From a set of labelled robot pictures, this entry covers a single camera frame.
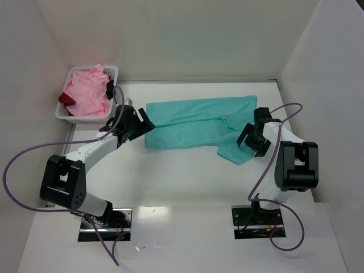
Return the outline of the teal t shirt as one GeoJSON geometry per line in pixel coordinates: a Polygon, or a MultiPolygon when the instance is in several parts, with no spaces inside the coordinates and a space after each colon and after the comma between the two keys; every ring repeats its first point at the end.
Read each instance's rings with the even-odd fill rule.
{"type": "Polygon", "coordinates": [[[248,123],[253,122],[256,96],[206,98],[154,102],[146,113],[155,128],[146,134],[145,146],[154,150],[175,150],[216,146],[217,155],[241,165],[254,152],[237,139],[248,123]]]}

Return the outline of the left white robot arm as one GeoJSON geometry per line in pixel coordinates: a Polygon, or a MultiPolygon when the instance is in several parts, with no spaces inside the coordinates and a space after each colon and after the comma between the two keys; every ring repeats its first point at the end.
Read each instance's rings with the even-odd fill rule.
{"type": "Polygon", "coordinates": [[[86,190],[86,174],[106,155],[125,142],[155,128],[145,110],[119,105],[115,117],[99,129],[94,141],[64,155],[52,155],[46,164],[40,198],[76,213],[87,214],[103,226],[110,226],[121,215],[110,201],[86,190]]]}

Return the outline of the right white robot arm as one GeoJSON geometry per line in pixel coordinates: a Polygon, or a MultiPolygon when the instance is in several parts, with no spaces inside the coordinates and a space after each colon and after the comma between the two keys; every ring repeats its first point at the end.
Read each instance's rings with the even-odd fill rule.
{"type": "Polygon", "coordinates": [[[315,142],[307,142],[274,119],[269,108],[254,110],[254,123],[247,123],[237,139],[237,145],[244,144],[263,157],[274,145],[274,181],[263,192],[251,199],[252,218],[262,223],[274,217],[281,204],[299,192],[315,188],[319,182],[319,149],[315,142]]]}

